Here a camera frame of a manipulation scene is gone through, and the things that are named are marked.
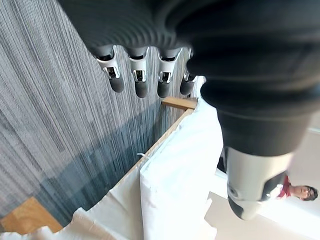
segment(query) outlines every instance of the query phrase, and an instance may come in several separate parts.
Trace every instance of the floor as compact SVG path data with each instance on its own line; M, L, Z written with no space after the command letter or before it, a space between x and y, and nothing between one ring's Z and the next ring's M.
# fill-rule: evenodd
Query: floor
M118 46L125 90L115 93L53 0L0 8L0 218L28 197L65 226L89 209L182 114L161 107L157 50L147 56L149 96L135 95ZM170 95L179 94L187 51Z

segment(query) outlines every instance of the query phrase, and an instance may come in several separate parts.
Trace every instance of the robotic hand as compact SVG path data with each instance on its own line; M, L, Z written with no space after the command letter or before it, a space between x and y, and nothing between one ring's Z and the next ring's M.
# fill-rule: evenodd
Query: robotic hand
M157 47L165 69L161 86L170 83L176 50L191 48L187 69L206 77L201 95L217 109L222 128L230 207L248 220L276 195L293 151L320 107L320 2L59 2L92 55L108 61L99 64L118 92L123 86L110 46ZM135 68L138 58L128 54ZM144 70L143 64L138 67ZM137 81L143 83L143 77ZM160 92L168 94L167 88Z

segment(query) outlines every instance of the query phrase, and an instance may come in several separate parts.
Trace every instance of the white sheet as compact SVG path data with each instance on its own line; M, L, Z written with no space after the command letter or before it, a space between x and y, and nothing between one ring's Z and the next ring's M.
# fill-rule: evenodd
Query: white sheet
M144 240L194 239L222 147L217 112L200 99L140 170Z

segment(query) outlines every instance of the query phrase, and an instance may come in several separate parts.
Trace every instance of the wooden plank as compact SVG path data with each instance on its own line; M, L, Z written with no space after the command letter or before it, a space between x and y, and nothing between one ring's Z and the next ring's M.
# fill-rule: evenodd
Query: wooden plank
M172 96L167 96L162 102L162 105L174 107L177 109L195 109L197 106L197 99L196 98L177 98Z
M192 114L194 112L193 109L187 109L182 115L181 117L179 117L177 119L177 121L174 122L174 124L172 124L172 126L158 139L158 141L155 142L155 144L150 147L150 149L145 153L145 156L143 156L142 158L140 158L139 161L136 162L136 164L120 179L120 181L117 182L117 184L115 185L115 187L119 184L121 184L123 181L126 180L127 176L130 175L130 173L136 168L138 167L140 164L144 163L145 160L147 160L148 155L150 155L154 150L156 150L160 144L162 144L163 141L166 140L166 138L174 131L176 130L177 126L179 125L179 123L186 117L189 116L190 114Z
M43 226L48 226L53 233L63 228L34 197L27 199L0 222L6 232L19 234L29 234Z

